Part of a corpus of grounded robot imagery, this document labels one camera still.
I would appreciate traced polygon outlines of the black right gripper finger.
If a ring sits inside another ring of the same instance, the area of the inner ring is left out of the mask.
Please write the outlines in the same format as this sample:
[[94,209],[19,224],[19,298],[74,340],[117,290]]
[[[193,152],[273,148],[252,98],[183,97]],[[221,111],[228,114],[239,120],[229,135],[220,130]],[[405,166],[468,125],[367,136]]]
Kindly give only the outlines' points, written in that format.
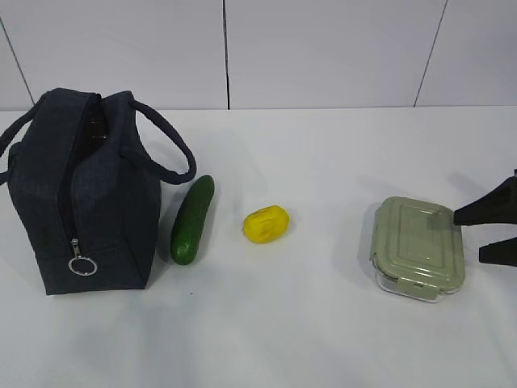
[[456,210],[457,226],[516,224],[516,177],[507,178],[482,198]]
[[479,262],[517,267],[517,238],[494,242],[479,248]]

